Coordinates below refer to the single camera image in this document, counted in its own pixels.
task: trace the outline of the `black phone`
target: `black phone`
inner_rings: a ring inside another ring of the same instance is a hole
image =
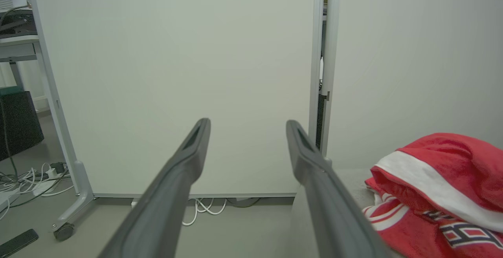
[[[33,229],[25,231],[12,240],[0,245],[0,258],[11,256],[37,239],[38,235]]]

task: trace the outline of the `whiteboard frame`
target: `whiteboard frame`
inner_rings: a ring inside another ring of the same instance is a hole
[[[64,118],[63,108],[61,102],[59,102],[59,95],[57,91],[56,81],[52,72],[52,67],[50,63],[50,57],[47,51],[47,45],[45,42],[45,37],[43,34],[43,29],[41,27],[40,13],[37,8],[37,0],[31,0],[33,6],[33,15],[35,23],[37,26],[37,32],[40,41],[40,48],[43,57],[43,63],[45,65],[45,71],[47,73],[48,87],[50,93],[52,94],[52,102],[54,106],[50,107],[51,114],[53,116],[54,125],[56,131],[58,132],[58,139],[61,143],[61,149],[65,156],[68,169],[72,174],[74,169],[74,163],[78,161],[75,154],[75,150],[72,145],[72,138],[70,137],[70,132],[68,131],[68,126]],[[308,134],[311,140],[316,140],[316,125],[318,118],[318,88],[319,88],[319,67],[320,67],[320,57],[321,57],[321,29],[322,29],[322,18],[323,15],[323,0],[314,0],[314,10],[313,10],[313,38],[312,38],[312,57],[311,57],[311,78],[310,78],[310,98],[309,98],[309,128]],[[74,184],[75,193],[79,195],[79,186],[77,182]],[[296,192],[288,193],[260,193],[260,194],[191,194],[191,198],[249,198],[249,197],[295,197]],[[139,198],[142,194],[116,194],[116,193],[97,193],[94,194],[95,197],[110,197],[110,198]]]

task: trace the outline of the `folded clothes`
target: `folded clothes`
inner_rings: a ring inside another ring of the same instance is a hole
[[[363,210],[409,258],[503,257],[503,151],[482,140],[436,133],[381,159]]]

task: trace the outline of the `black wheel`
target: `black wheel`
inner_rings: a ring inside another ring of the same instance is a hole
[[[68,240],[73,235],[74,224],[65,223],[57,231],[53,232],[54,237],[60,242],[63,240]]]

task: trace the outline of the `floor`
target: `floor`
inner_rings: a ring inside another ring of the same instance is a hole
[[[54,129],[52,117],[40,118],[45,140],[20,154],[14,161],[20,173],[31,167],[40,169],[44,162],[64,161]],[[11,174],[9,160],[0,162],[0,171]],[[72,185],[70,179],[61,182],[55,192]],[[16,200],[24,202],[32,196],[25,194]],[[119,224],[131,210],[131,199],[99,198],[86,207],[81,216],[73,221],[75,234],[64,242],[58,242],[48,232],[52,221],[75,201],[74,190],[63,194],[37,198],[34,201],[11,208],[0,221],[0,244],[33,228],[39,239],[11,257],[49,258],[70,256],[75,258],[96,257]],[[199,214],[192,226],[182,226],[176,256],[199,257],[282,257],[290,226],[293,198],[263,199],[250,208],[226,206],[217,216]],[[223,199],[217,199],[212,207],[219,210]],[[185,220],[194,216],[193,201],[185,211]]]

